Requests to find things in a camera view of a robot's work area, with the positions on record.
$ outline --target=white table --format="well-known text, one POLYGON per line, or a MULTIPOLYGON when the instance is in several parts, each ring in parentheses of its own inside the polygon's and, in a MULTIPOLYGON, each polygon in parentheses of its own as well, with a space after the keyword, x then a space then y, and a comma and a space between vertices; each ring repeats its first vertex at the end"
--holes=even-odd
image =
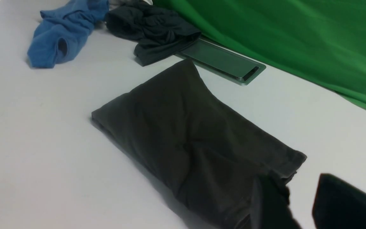
MULTIPOLYGON (((0 0, 0 229, 211 228, 90 122, 93 110, 180 59, 141 67, 134 42, 97 29, 74 61, 31 69, 39 10, 65 3, 0 0)), ((365 110, 270 66, 246 87, 199 72, 218 99, 308 156, 289 183, 304 229, 314 228, 320 173, 366 191, 365 110)))

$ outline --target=blue fabric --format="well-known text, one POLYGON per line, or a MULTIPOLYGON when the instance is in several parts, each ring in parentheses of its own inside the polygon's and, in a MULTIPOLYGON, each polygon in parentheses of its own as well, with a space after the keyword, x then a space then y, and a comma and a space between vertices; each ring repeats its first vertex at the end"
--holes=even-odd
POLYGON ((28 50, 30 65, 53 68, 73 60, 109 10, 108 0, 70 0, 55 10, 42 10, 42 23, 33 34, 28 50))

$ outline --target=clothing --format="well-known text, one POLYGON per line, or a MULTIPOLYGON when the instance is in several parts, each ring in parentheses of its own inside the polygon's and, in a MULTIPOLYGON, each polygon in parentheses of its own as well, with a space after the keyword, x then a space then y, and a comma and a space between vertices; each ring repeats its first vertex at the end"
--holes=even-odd
POLYGON ((259 175, 253 184, 250 225, 243 229, 301 229, 289 208, 289 189, 275 175, 259 175))
POLYGON ((366 193, 331 174, 321 174, 313 206, 317 229, 366 229, 366 193))
POLYGON ((189 59, 91 116, 176 199, 223 229, 249 226, 256 177, 275 174, 284 185, 306 159, 213 96, 189 59))
POLYGON ((366 1, 156 0, 208 38, 366 109, 366 1))
POLYGON ((108 0, 70 0, 55 10, 42 10, 42 23, 36 28, 28 50, 30 65, 53 68, 73 60, 94 29, 104 19, 108 0))
POLYGON ((176 12, 143 1, 128 2, 111 10, 105 22, 113 35, 138 41, 134 54, 142 66, 189 47, 201 35, 176 12))

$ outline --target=green backdrop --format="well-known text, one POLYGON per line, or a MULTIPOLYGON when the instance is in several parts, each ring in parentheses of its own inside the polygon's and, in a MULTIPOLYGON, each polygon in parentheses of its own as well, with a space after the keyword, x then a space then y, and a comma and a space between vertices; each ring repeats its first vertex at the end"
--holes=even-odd
POLYGON ((154 0, 209 38, 366 109, 366 0, 154 0))

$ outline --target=crumpled black cloth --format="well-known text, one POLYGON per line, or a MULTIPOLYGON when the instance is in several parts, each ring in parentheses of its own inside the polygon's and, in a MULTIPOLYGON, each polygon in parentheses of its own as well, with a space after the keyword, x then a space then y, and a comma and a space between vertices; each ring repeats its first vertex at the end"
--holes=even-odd
POLYGON ((250 228, 254 180, 289 181, 306 155, 220 102, 190 60, 92 113, 189 210, 222 229, 250 228))
POLYGON ((313 206, 317 229, 366 229, 366 193, 331 174, 321 174, 313 206))
POLYGON ((144 1, 132 1, 113 9, 104 20, 113 35, 139 41, 134 54, 142 66, 182 51, 201 35, 177 12, 144 1))

